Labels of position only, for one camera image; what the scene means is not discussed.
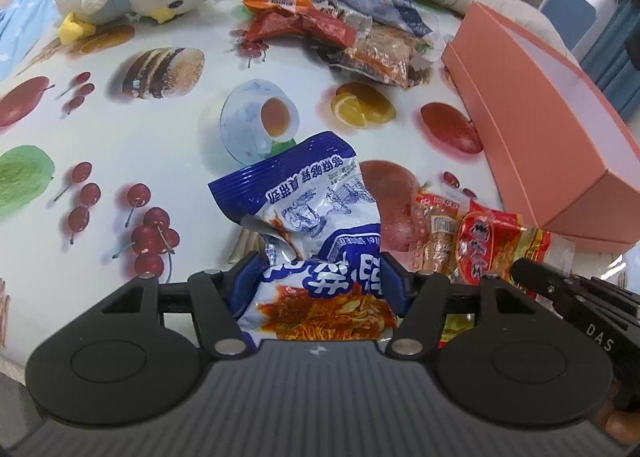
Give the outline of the blue curtain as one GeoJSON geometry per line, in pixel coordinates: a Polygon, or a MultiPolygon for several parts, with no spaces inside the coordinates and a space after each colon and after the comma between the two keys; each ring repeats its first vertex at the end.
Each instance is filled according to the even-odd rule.
{"type": "Polygon", "coordinates": [[[620,2],[580,62],[623,121],[639,110],[639,3],[620,2]]]}

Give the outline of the red label dried meat packet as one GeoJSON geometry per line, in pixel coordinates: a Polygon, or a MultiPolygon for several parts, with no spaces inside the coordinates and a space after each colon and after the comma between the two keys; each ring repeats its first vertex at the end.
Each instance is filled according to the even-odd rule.
{"type": "Polygon", "coordinates": [[[414,195],[410,264],[414,272],[454,273],[454,246],[469,198],[456,190],[423,185],[414,195]]]}

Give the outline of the blue white noodle snack bag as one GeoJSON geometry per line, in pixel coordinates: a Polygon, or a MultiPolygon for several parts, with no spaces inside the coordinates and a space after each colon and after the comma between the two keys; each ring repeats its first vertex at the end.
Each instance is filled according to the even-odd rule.
{"type": "Polygon", "coordinates": [[[396,328],[382,292],[378,205],[339,136],[318,133],[209,191],[265,243],[267,269],[238,319],[254,343],[374,340],[396,328]]]}

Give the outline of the pink cardboard box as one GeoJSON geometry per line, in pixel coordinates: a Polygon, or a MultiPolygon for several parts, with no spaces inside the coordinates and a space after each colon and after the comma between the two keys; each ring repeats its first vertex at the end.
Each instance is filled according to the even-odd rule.
{"type": "Polygon", "coordinates": [[[506,211],[583,251],[638,243],[639,144],[577,65],[479,3],[442,61],[506,211]]]}

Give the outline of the blue star bedsheet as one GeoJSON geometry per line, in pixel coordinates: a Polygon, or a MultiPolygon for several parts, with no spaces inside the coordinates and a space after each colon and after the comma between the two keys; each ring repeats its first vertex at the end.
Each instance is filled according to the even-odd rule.
{"type": "Polygon", "coordinates": [[[1,10],[0,77],[2,80],[61,18],[54,0],[13,0],[1,10]]]}

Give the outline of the orange brown snack packets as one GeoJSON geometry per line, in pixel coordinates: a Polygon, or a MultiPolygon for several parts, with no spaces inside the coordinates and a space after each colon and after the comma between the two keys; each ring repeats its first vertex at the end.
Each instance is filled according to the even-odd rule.
{"type": "Polygon", "coordinates": [[[256,42],[285,35],[308,37],[345,49],[366,38],[372,18],[340,6],[318,9],[311,0],[243,0],[253,15],[245,38],[256,42]]]}

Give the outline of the red yellow snack packet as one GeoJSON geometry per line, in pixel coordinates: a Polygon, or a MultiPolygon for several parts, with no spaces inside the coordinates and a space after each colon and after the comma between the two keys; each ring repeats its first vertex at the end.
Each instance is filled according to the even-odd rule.
{"type": "Polygon", "coordinates": [[[477,286],[480,277],[495,274],[513,284],[511,266],[515,261],[527,259],[568,273],[574,255],[575,244],[567,238],[529,226],[519,214],[472,200],[458,222],[449,278],[454,284],[477,286]]]}

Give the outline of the blue chair back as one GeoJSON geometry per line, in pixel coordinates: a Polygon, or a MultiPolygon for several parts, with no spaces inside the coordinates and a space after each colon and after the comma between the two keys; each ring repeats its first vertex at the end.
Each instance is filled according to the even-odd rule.
{"type": "Polygon", "coordinates": [[[554,26],[567,49],[574,49],[597,19],[597,10],[586,0],[547,0],[541,12],[554,26]]]}

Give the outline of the clear spicy tofu packet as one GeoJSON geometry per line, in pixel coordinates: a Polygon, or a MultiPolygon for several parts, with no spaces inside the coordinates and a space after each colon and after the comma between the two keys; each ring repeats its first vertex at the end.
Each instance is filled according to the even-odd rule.
{"type": "Polygon", "coordinates": [[[428,40],[386,25],[374,24],[353,46],[325,50],[322,58],[331,66],[349,70],[379,84],[410,89],[431,80],[433,50],[428,40]]]}

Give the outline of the fruit print table mat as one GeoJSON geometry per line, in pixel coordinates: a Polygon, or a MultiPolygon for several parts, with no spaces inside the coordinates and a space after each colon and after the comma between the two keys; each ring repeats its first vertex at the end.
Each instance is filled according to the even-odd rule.
{"type": "Polygon", "coordinates": [[[484,145],[442,61],[463,18],[424,13],[428,84],[379,84],[329,65],[312,38],[245,38],[243,0],[166,24],[55,35],[1,88],[1,354],[40,343],[134,277],[179,283],[264,253],[209,185],[322,132],[356,152],[381,252],[411,266],[423,185],[504,208],[484,145]]]}

